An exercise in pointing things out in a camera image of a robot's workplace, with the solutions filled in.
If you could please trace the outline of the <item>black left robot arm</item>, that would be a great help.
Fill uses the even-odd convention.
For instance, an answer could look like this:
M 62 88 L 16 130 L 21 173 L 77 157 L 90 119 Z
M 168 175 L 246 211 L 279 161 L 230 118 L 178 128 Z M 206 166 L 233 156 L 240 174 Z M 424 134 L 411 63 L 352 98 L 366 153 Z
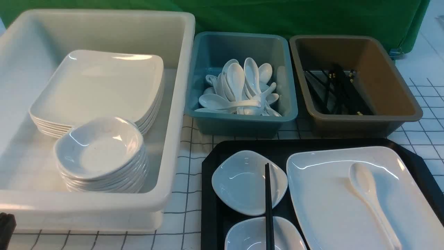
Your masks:
M 16 219 L 13 214 L 1 212 L 0 214 L 0 249 L 6 250 L 8 248 L 10 239 L 16 228 Z

